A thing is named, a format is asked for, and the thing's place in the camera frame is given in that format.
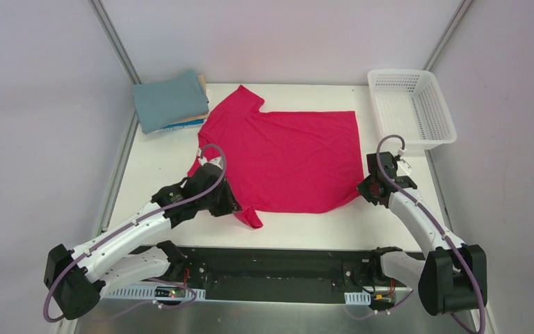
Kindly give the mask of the red t shirt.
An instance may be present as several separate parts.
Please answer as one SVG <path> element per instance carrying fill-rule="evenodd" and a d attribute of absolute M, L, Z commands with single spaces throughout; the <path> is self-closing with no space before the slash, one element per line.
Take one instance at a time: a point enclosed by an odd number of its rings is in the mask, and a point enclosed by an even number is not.
<path fill-rule="evenodd" d="M 207 159 L 226 157 L 236 218 L 260 228 L 259 212 L 322 214 L 356 199 L 364 168 L 355 112 L 263 112 L 263 104 L 239 86 L 197 135 Z"/>

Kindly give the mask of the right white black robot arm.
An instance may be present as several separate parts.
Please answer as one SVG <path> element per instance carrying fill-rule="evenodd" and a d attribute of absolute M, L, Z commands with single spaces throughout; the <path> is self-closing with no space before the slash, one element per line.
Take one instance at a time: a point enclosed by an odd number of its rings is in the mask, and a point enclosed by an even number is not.
<path fill-rule="evenodd" d="M 369 174 L 359 194 L 397 216 L 418 243 L 422 260 L 395 246 L 372 250 L 367 279 L 384 285 L 391 279 L 419 295 L 430 315 L 479 309 L 487 304 L 487 256 L 451 233 L 426 208 L 421 192 L 408 176 L 397 174 L 398 158 L 390 152 L 366 156 Z"/>

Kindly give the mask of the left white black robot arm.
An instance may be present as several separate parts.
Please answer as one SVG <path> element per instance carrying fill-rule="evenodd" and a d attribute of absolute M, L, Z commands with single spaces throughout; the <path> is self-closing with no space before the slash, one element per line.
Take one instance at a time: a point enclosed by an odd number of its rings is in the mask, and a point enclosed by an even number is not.
<path fill-rule="evenodd" d="M 49 290 L 43 316 L 51 323 L 51 301 L 62 312 L 57 319 L 77 319 L 89 313 L 109 292 L 139 280 L 163 276 L 176 281 L 183 276 L 184 256 L 177 247 L 163 241 L 142 255 L 137 247 L 158 232 L 189 221 L 198 212 L 224 216 L 240 211 L 225 176 L 226 162 L 215 158 L 204 162 L 190 177 L 162 187 L 133 216 L 74 248 L 63 244 L 47 255 L 44 285 Z"/>

